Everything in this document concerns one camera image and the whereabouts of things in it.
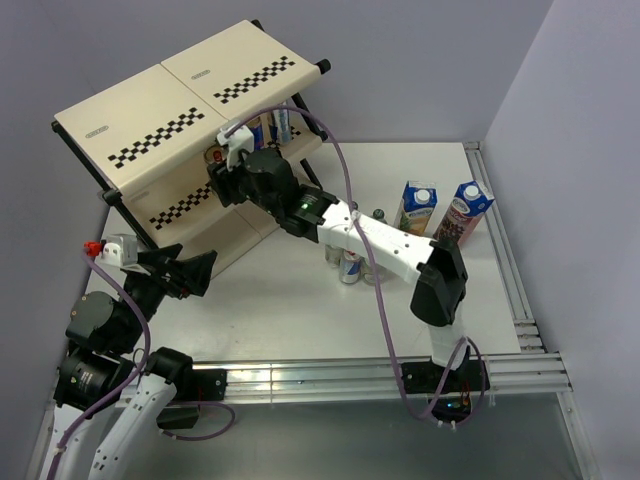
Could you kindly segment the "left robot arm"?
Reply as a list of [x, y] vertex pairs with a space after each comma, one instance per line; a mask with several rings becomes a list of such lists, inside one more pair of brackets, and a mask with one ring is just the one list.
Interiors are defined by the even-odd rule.
[[192, 358], [151, 348], [149, 322], [162, 301], [201, 297], [211, 281], [216, 251], [183, 260], [182, 249], [139, 250], [131, 235], [85, 243], [83, 260], [118, 295], [85, 293], [71, 309], [41, 478], [121, 478], [161, 412], [197, 398]]

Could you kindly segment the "energy drink can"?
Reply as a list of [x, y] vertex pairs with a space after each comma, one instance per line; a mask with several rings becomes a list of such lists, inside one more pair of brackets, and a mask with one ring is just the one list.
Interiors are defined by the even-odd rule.
[[279, 145], [287, 145], [292, 141], [290, 115], [286, 103], [284, 109], [272, 110], [269, 114], [271, 138]]
[[254, 150], [257, 151], [257, 150], [263, 149], [265, 145], [265, 141], [264, 141], [264, 131], [263, 131], [261, 117], [257, 116], [252, 120], [250, 120], [247, 123], [247, 127], [251, 131], [254, 138]]
[[344, 250], [339, 263], [339, 280], [346, 285], [357, 283], [361, 275], [361, 256]]
[[226, 162], [225, 149], [219, 145], [213, 145], [206, 149], [203, 157], [208, 165], [224, 164]]

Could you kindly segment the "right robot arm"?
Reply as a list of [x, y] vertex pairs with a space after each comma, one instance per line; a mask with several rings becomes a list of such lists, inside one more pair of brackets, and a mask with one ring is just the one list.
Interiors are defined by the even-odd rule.
[[429, 329], [435, 383], [452, 390], [466, 379], [471, 342], [458, 309], [468, 273], [457, 244], [404, 233], [300, 183], [274, 149], [242, 151], [234, 166], [212, 163], [207, 173], [223, 206], [249, 201], [287, 233], [368, 258], [404, 280], [413, 289], [410, 311]]

